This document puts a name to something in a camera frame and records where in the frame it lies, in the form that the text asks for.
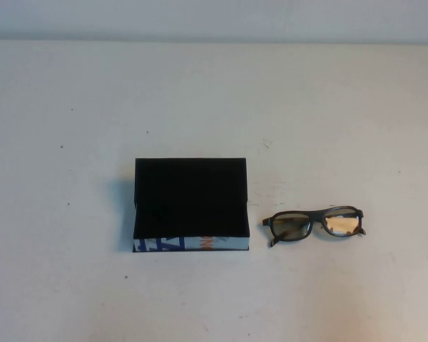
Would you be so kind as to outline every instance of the box lid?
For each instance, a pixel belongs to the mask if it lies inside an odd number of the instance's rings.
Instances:
[[[245,158],[136,159],[134,239],[249,237]]]

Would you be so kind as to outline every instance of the glasses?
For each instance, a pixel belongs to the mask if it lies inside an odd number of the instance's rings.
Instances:
[[[334,207],[314,212],[278,212],[264,219],[263,225],[271,228],[274,239],[270,247],[273,247],[279,241],[305,239],[316,222],[320,222],[323,229],[335,237],[351,237],[359,233],[366,235],[362,218],[363,212],[355,207]]]

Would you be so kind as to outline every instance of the white table surface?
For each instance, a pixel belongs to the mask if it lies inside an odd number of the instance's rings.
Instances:
[[[250,251],[131,253],[135,157],[246,157]],[[428,341],[428,47],[0,41],[0,341]]]

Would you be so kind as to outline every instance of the black glasses frame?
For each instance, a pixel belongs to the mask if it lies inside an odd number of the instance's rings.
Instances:
[[[351,209],[352,211],[355,212],[356,217],[358,217],[358,228],[354,232],[352,232],[351,234],[346,234],[346,235],[333,234],[330,231],[330,229],[328,228],[328,226],[324,220],[327,217],[330,218],[331,212],[334,212],[334,211],[337,211],[340,209]],[[287,236],[287,232],[283,232],[281,234],[276,234],[276,232],[274,230],[273,222],[274,222],[276,217],[283,215],[283,214],[303,214],[303,215],[306,215],[310,221],[310,223],[309,223],[310,226],[307,230],[307,233],[305,235],[303,235],[302,237],[296,237],[294,239],[285,239],[285,237]],[[314,223],[316,223],[316,222],[320,222],[322,224],[323,229],[328,234],[330,234],[334,237],[352,237],[352,236],[357,235],[359,233],[366,235],[366,231],[362,228],[362,218],[363,218],[363,212],[360,209],[357,209],[357,208],[351,207],[351,206],[342,206],[342,207],[333,207],[333,208],[324,209],[324,210],[315,210],[315,211],[311,211],[311,212],[304,212],[304,211],[300,211],[300,210],[293,210],[293,211],[289,211],[289,212],[278,212],[278,213],[274,214],[273,216],[268,217],[267,219],[264,219],[263,225],[269,226],[269,228],[271,228],[271,233],[274,236],[274,239],[271,241],[270,247],[273,247],[279,241],[291,242],[291,241],[298,241],[298,240],[306,239],[311,234],[312,227],[314,226]]]

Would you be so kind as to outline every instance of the black box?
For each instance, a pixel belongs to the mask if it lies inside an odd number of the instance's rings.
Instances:
[[[249,250],[245,158],[136,159],[134,252]]]

